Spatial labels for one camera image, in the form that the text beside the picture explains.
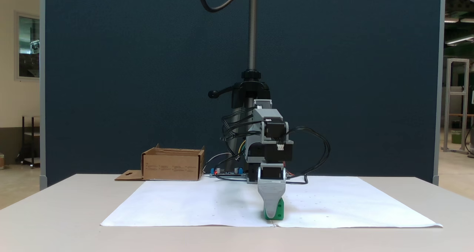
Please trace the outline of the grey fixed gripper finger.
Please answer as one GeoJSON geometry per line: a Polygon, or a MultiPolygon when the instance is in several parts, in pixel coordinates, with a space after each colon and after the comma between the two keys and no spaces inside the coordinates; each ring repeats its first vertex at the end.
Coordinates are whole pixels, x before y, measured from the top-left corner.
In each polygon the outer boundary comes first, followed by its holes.
{"type": "Polygon", "coordinates": [[[265,218],[283,219],[286,181],[261,179],[257,182],[257,189],[263,200],[265,218]]]}

